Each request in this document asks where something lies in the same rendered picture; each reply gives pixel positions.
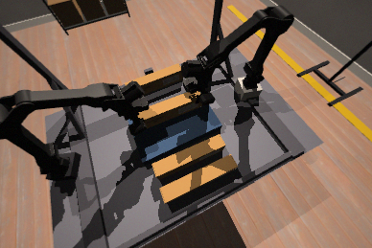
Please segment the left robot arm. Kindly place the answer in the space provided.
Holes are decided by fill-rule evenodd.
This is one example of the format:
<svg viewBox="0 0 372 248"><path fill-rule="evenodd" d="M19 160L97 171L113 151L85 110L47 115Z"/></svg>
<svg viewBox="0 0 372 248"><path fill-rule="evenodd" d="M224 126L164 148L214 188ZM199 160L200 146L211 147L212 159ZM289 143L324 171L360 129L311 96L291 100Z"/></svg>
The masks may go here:
<svg viewBox="0 0 372 248"><path fill-rule="evenodd" d="M201 87L197 77L210 79L216 68L228 58L230 52L258 32L266 28L265 35L254 58L244 66L246 77L243 79L245 89L258 88L263 81L264 62L279 35L285 33L294 21L294 16L282 5L257 10L240 27L222 40L216 40L201 51L198 60L186 60L181 64L183 87L186 92L196 93ZM283 30L283 31L282 31ZM204 59L204 56L208 60Z"/></svg>

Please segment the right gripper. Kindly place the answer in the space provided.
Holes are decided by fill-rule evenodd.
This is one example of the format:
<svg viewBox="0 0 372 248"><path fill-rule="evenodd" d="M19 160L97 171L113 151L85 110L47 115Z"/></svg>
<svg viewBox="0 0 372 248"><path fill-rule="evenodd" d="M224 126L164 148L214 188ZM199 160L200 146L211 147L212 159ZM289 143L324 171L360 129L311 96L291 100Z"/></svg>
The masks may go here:
<svg viewBox="0 0 372 248"><path fill-rule="evenodd" d="M147 127L146 127L146 124L145 124L144 119L143 118L142 119L138 118L138 116L136 116L133 113L131 107L132 107L131 103L128 102L128 108L127 108L127 110L125 112L123 112L123 113L118 113L118 116L119 117L124 116L126 121L128 119L130 119L130 120L133 121L133 124L131 124L128 128L129 128L130 134L133 135L133 136L136 136L139 133L141 133L144 130L146 130Z"/></svg>

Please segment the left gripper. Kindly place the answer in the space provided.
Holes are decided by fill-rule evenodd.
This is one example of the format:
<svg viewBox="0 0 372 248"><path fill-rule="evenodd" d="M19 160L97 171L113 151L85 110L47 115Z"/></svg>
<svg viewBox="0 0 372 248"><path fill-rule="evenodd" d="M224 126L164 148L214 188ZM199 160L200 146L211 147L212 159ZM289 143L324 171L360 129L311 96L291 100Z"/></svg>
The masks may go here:
<svg viewBox="0 0 372 248"><path fill-rule="evenodd" d="M197 77L201 81L201 87L198 90L200 92L200 95L197 96L196 104L201 102L202 105L214 103L215 98L211 94L211 92L207 92L205 88L208 88L208 82L212 79L203 79L202 77Z"/></svg>

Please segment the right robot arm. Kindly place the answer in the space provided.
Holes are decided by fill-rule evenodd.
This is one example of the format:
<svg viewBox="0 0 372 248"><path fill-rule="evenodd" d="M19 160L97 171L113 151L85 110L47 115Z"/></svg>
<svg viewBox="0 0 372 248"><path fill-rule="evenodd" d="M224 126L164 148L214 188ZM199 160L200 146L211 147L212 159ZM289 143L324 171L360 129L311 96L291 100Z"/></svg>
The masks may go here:
<svg viewBox="0 0 372 248"><path fill-rule="evenodd" d="M20 90L11 96L0 98L0 140L7 139L34 156L40 174L66 172L70 157L59 157L57 145L53 142L42 143L25 128L22 123L27 116L39 109L76 105L102 108L103 112L110 108L117 113L123 113L128 108L128 102L132 105L133 113L138 116L139 112L149 109L144 94L137 81L131 81L123 88L118 84L101 82L81 89ZM12 108L13 106L15 107Z"/></svg>

